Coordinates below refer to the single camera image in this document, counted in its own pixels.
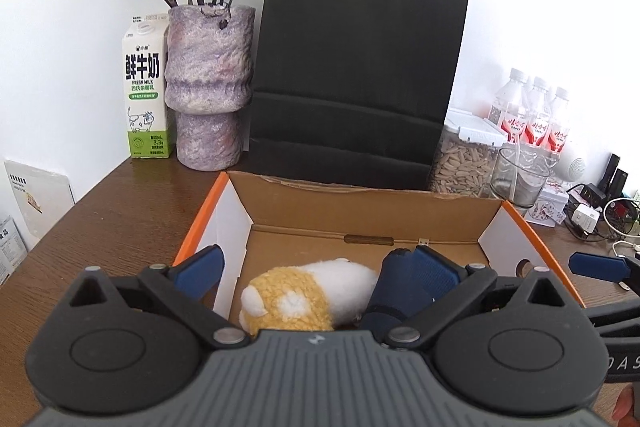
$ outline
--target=cow illustration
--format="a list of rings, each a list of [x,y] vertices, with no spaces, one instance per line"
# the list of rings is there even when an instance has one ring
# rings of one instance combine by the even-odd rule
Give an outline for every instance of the cow illustration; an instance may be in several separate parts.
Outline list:
[[[127,109],[129,116],[129,126],[133,132],[151,131],[151,124],[154,123],[154,114],[147,111],[143,114],[131,114],[131,108]]]

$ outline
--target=white speaker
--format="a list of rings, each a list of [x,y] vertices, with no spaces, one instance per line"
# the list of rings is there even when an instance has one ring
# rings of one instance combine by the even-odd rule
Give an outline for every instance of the white speaker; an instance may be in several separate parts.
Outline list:
[[[565,182],[579,182],[587,170],[587,158],[584,151],[574,142],[567,141],[560,153],[560,159],[554,167],[554,174]]]

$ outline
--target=glass cup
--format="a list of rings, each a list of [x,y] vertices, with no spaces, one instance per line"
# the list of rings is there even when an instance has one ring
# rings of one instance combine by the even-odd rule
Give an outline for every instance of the glass cup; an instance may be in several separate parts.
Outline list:
[[[525,213],[538,199],[551,175],[549,158],[532,147],[502,147],[489,183],[492,194]]]

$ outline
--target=white charger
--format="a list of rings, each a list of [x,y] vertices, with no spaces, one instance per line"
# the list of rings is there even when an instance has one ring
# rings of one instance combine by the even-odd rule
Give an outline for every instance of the white charger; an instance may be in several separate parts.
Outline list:
[[[571,216],[571,221],[585,232],[591,233],[596,228],[599,217],[600,213],[597,210],[587,204],[580,203],[578,208],[575,209],[574,215]]]

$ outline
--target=container of sunflower seeds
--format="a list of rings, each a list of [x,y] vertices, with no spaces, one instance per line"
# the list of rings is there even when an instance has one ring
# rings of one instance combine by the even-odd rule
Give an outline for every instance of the container of sunflower seeds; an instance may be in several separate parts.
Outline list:
[[[429,175],[429,190],[480,196],[507,133],[486,118],[449,109]]]

